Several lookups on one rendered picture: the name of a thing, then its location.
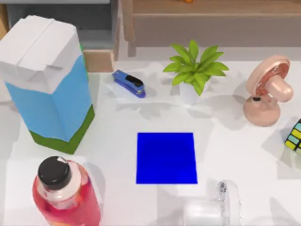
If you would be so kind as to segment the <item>blue stapler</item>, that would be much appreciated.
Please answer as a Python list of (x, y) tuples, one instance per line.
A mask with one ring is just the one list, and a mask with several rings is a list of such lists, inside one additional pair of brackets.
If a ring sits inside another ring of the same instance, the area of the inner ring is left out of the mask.
[(119, 84), (120, 86), (124, 87), (126, 90), (134, 94), (138, 98), (145, 98), (145, 86), (144, 83), (121, 70), (117, 70), (112, 74), (113, 80)]

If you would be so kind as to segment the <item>flat blue square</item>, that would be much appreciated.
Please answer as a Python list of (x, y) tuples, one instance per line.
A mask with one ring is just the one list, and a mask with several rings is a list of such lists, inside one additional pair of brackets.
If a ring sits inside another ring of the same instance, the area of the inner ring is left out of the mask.
[(136, 183), (197, 184), (192, 132), (139, 132)]

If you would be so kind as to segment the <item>green plant in white pot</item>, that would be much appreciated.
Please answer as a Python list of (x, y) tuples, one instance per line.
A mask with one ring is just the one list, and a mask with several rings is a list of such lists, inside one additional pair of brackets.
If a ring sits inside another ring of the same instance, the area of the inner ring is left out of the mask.
[(179, 95), (187, 105), (196, 104), (211, 77), (225, 77), (228, 66), (219, 62), (223, 55), (219, 46), (207, 47), (202, 53), (199, 52), (199, 45), (195, 40), (190, 40), (186, 48), (180, 44), (172, 44), (177, 52), (176, 56), (169, 58), (171, 61), (164, 69), (164, 73), (174, 73), (172, 85), (179, 87)]

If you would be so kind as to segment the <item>pale wooden drawer front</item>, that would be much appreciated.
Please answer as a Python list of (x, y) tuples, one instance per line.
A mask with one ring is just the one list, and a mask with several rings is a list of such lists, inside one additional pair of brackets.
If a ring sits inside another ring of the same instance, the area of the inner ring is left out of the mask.
[(87, 49), (83, 51), (86, 69), (90, 73), (109, 73), (114, 69), (114, 54), (108, 49)]

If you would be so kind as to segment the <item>white blue green carton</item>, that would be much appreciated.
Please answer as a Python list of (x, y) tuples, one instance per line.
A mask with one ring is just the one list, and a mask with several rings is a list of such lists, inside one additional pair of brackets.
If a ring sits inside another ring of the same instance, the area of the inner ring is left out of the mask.
[(75, 153), (95, 115), (76, 27), (20, 19), (0, 40), (0, 78), (33, 140)]

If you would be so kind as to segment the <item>grey cabinet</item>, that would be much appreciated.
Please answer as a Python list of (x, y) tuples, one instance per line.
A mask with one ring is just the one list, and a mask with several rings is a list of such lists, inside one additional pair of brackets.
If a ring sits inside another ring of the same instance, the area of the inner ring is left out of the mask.
[(118, 0), (0, 0), (0, 64), (63, 67), (87, 49), (117, 56)]

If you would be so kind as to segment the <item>wooden cupboard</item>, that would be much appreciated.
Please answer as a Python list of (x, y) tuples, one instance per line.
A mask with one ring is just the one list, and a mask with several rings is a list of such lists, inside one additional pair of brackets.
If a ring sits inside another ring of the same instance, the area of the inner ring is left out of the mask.
[(167, 55), (195, 40), (228, 60), (301, 60), (301, 0), (120, 0), (120, 8), (129, 55)]

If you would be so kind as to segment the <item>pink desk fan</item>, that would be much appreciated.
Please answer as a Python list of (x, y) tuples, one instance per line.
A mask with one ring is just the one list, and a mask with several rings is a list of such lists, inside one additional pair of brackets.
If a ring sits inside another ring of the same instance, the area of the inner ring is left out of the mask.
[(290, 61), (282, 55), (273, 55), (262, 61), (246, 81), (250, 97), (245, 101), (243, 112), (248, 121), (256, 126), (268, 127), (280, 117), (278, 102), (293, 98), (293, 88), (285, 81)]

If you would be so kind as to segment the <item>red bottle with black cap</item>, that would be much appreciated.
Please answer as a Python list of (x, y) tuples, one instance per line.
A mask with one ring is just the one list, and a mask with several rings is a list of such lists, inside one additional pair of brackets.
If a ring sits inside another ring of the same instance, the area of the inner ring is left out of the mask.
[(101, 211), (90, 176), (75, 161), (46, 158), (38, 167), (32, 196), (49, 226), (99, 226)]

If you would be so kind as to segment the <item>colourful puzzle cube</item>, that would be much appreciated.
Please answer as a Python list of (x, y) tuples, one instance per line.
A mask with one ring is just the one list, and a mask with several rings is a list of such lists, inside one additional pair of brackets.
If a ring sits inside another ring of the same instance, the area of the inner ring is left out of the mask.
[(286, 138), (285, 146), (301, 156), (301, 119), (297, 121)]

